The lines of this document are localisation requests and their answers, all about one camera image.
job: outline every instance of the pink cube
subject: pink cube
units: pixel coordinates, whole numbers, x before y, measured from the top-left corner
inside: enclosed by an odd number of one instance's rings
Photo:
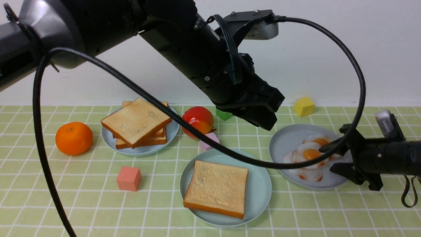
[[[215,142],[219,143],[219,139],[216,137],[215,133],[211,132],[206,134],[206,136],[212,140],[214,140]],[[210,149],[213,149],[213,147],[211,147],[210,145],[208,145],[207,143],[200,141],[200,147],[202,150],[207,151]]]
[[[117,185],[120,190],[136,192],[141,180],[139,168],[124,166],[118,174]]]

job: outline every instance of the tomato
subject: tomato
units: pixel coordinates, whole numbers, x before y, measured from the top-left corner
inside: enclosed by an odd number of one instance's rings
[[[192,125],[195,129],[199,130],[203,134],[208,134],[216,130],[213,127],[213,114],[205,107],[192,107],[183,114],[182,118],[184,121]],[[197,140],[197,137],[187,131],[187,129],[184,127],[182,129],[187,136]]]

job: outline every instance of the green tiled tablecloth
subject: green tiled tablecloth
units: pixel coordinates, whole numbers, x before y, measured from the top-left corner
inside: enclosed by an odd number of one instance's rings
[[[173,106],[182,114],[188,106]],[[310,191],[269,170],[273,194],[268,208],[255,221],[235,229],[203,223],[183,208],[179,179],[185,165],[201,152],[198,142],[181,130],[169,147],[157,154],[131,158],[116,154],[100,138],[100,120],[117,106],[46,106],[42,108],[49,164],[61,201],[79,237],[419,237],[421,207],[400,203],[403,177],[384,175],[380,192],[350,182],[332,191]],[[381,137],[368,107],[358,130]],[[408,140],[421,139],[421,108],[388,108]],[[317,124],[338,133],[356,108],[318,107],[299,118],[281,107],[278,122],[268,132],[235,117],[216,118],[222,144],[270,160],[269,141],[289,124]],[[51,201],[37,155],[31,106],[0,106],[0,237],[68,236]],[[55,148],[54,135],[66,122],[82,121],[95,134],[92,149],[69,158]],[[116,177],[122,166],[143,175],[138,192],[119,191]]]

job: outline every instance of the toast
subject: toast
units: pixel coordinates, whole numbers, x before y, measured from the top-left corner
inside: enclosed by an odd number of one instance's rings
[[[248,169],[196,160],[183,206],[244,218]]]
[[[164,136],[164,137],[149,137],[148,139],[145,139],[137,147],[149,146],[149,145],[164,145],[167,142],[168,142],[167,136]],[[130,145],[125,143],[123,140],[117,138],[117,140],[115,142],[115,147],[117,149],[125,149],[125,148],[130,148]]]
[[[172,119],[151,103],[138,98],[101,120],[102,126],[116,138],[136,148],[142,141],[161,130]]]
[[[123,101],[123,104],[121,105],[121,108],[126,107],[127,105],[129,105],[131,103],[131,101]],[[168,107],[168,102],[162,102],[166,107]],[[153,137],[164,137],[164,135],[166,136],[166,126],[161,128],[161,130],[159,130],[158,132],[156,132],[155,134],[153,134]],[[113,133],[112,134],[112,138],[117,138],[116,135]]]

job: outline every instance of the plate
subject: plate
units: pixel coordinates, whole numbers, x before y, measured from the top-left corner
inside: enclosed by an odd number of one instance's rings
[[[255,159],[244,151],[237,149],[232,150]],[[180,181],[180,192],[182,199],[184,199],[187,188],[189,187],[189,184],[192,180],[195,160],[244,167],[248,168],[249,171],[247,177],[247,186],[245,190],[244,218],[238,219],[221,214],[190,209],[190,211],[202,221],[217,227],[240,226],[256,219],[268,206],[272,196],[272,182],[267,170],[262,167],[238,161],[216,149],[211,149],[199,154],[187,164],[181,175]]]
[[[272,161],[275,163],[287,163],[284,161],[284,156],[294,152],[304,140],[315,135],[328,137],[331,141],[339,138],[334,132],[311,124],[295,124],[284,127],[273,135],[269,143],[269,153]],[[330,172],[329,169],[332,164],[337,162],[352,162],[350,151],[342,157],[337,156],[336,159],[327,161],[324,166],[317,170],[297,169],[280,170],[280,172],[290,181],[309,189],[333,189],[346,183],[348,180]],[[305,175],[308,179],[312,180],[303,180],[298,176],[297,172],[301,176]]]
[[[117,139],[112,137],[112,132],[110,132],[108,129],[106,129],[104,126],[101,129],[101,136],[104,142],[114,149],[116,152],[125,155],[125,156],[131,156],[131,157],[138,157],[138,156],[148,156],[150,154],[159,152],[160,150],[167,147],[176,137],[178,131],[180,129],[180,125],[175,122],[174,120],[167,125],[167,143],[163,145],[150,145],[150,146],[142,146],[137,148],[125,148],[125,149],[117,149],[115,147],[115,142]]]

